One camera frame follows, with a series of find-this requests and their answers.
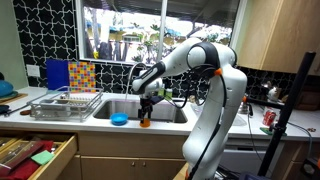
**bottle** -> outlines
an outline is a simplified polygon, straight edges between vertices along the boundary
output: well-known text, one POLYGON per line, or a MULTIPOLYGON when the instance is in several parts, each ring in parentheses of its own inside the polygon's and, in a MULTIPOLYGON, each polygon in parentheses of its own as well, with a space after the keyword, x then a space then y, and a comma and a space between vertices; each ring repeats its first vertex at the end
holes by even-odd
POLYGON ((166 89, 165 99, 170 101, 172 99, 172 89, 166 89))
POLYGON ((162 87, 159 89, 159 91, 158 91, 158 96, 162 96, 162 97, 164 97, 164 84, 162 84, 162 87))

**cabinet handle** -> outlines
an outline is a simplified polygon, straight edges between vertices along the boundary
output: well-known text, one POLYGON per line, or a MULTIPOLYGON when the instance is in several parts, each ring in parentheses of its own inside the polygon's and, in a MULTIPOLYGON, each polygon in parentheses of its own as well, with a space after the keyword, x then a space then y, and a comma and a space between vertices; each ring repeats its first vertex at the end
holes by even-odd
POLYGON ((316 68, 316 69, 314 69, 314 71, 315 71, 315 72, 318 72, 318 71, 319 71, 319 69, 320 69, 320 63, 318 64, 317 68, 316 68))

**patterned tile backsplash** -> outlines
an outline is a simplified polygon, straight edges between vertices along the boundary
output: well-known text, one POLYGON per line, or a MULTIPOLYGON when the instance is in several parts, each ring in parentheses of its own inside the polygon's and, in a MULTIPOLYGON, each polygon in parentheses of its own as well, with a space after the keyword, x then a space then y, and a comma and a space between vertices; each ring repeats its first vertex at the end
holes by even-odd
MULTIPOLYGON (((77 61, 78 43, 74 0, 13 0, 25 64, 39 65, 40 78, 28 77, 29 85, 47 87, 46 59, 77 61)), ((125 93, 130 65, 96 64, 96 86, 105 92, 125 93)), ((258 99, 265 98, 261 83, 271 81, 288 94, 295 74, 260 71, 238 67, 248 76, 246 92, 258 99)), ((319 82, 319 77, 309 78, 319 82)), ((188 87, 187 74, 164 78, 173 96, 183 97, 188 87)), ((204 97, 208 85, 204 80, 191 87, 204 97)))

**upper cabinet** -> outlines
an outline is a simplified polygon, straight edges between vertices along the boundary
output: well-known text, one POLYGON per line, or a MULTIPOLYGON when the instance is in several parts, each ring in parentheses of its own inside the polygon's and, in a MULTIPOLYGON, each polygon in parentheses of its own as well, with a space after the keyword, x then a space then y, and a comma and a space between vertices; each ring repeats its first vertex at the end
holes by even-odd
POLYGON ((304 53, 317 53, 310 75, 320 75, 319 0, 251 0, 239 66, 296 73, 304 53))

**wall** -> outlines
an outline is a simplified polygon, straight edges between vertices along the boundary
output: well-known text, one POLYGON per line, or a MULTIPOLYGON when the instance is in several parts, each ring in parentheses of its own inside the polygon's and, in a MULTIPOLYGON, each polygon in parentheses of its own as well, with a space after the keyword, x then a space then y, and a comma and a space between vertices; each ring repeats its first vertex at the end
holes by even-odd
MULTIPOLYGON (((46 58, 78 60, 74 1, 14 0, 13 4, 24 62, 41 67, 41 77, 28 77, 29 85, 46 87, 46 58)), ((106 92, 125 93, 130 67, 126 64, 96 64, 97 87, 103 88, 106 92)), ((261 89, 262 81, 272 81, 273 84, 283 88, 283 94, 287 94, 295 77, 289 73, 242 67, 239 69, 248 76, 247 93, 259 99, 265 98, 265 92, 261 89)), ((181 97, 188 86, 187 74, 165 78, 165 82, 173 88, 175 96, 181 97)), ((200 96, 206 94, 207 87, 204 81, 193 86, 199 90, 200 96)))
POLYGON ((28 86, 11 0, 0 1, 0 72, 15 89, 28 86))

